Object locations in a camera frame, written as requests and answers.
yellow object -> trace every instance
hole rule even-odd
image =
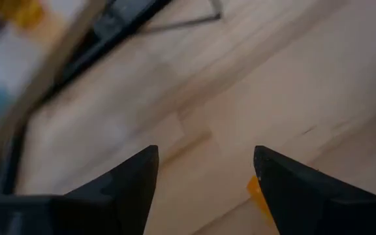
[[[0,0],[0,17],[22,29],[31,29],[43,18],[39,0]]]
[[[274,219],[265,201],[264,195],[260,190],[258,178],[256,176],[253,176],[247,184],[247,190],[249,191],[249,194],[251,195],[252,199],[258,204],[260,210],[264,212],[268,220],[271,221],[271,223],[273,223]]]

wooden floor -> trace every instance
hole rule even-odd
[[[376,117],[376,1],[222,2],[220,22],[136,36],[40,110],[17,193],[66,193],[157,144],[146,234],[192,234],[247,203],[255,145],[312,164]],[[209,12],[175,0],[147,27]]]

